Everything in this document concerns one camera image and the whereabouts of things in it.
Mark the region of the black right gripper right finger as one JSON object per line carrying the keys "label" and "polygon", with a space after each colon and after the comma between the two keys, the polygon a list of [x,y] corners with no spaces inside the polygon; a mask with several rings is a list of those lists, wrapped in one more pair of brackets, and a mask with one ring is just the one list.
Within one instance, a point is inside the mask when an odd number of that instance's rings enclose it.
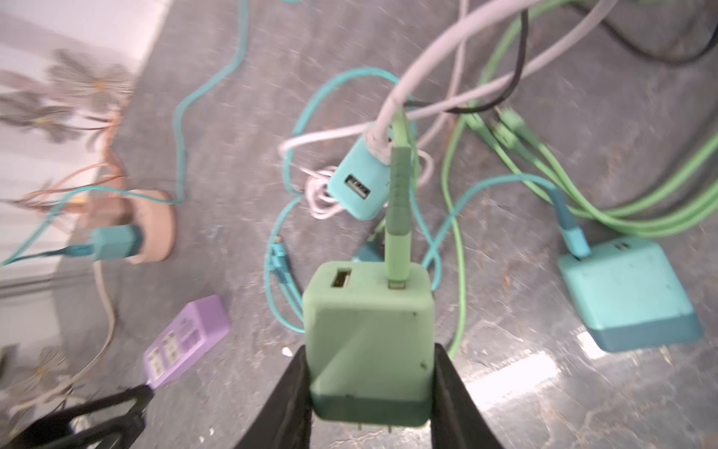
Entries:
{"label": "black right gripper right finger", "polygon": [[435,344],[430,416],[433,449],[503,449],[476,407],[446,350]]}

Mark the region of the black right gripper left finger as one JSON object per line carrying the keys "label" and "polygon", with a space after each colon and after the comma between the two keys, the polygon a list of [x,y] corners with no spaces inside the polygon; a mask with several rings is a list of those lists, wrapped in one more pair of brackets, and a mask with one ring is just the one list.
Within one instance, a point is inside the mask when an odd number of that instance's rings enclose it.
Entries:
{"label": "black right gripper left finger", "polygon": [[301,346],[235,449],[306,449],[310,448],[311,437],[310,373],[306,347]]}

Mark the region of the green charger plug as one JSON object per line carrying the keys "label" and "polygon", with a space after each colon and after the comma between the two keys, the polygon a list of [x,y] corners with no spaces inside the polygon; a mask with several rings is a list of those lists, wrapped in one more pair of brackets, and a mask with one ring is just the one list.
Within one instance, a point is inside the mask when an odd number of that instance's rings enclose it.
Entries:
{"label": "green charger plug", "polygon": [[381,263],[327,262],[304,295],[310,396],[325,421],[419,428],[430,419],[435,301],[412,263],[392,289]]}

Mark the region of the purple power strip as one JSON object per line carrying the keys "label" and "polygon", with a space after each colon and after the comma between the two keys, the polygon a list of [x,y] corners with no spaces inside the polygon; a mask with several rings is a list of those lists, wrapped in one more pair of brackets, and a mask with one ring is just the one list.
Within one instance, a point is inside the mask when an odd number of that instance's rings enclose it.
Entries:
{"label": "purple power strip", "polygon": [[218,295],[188,303],[145,350],[147,385],[157,389],[179,379],[230,333],[230,320]]}

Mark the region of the pink charger plug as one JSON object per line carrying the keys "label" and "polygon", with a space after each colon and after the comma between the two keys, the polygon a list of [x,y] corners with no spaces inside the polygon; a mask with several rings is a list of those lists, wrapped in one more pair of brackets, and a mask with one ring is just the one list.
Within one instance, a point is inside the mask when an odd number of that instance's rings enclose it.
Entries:
{"label": "pink charger plug", "polygon": [[131,224],[133,209],[129,199],[120,196],[96,196],[87,202],[82,226],[96,229]]}

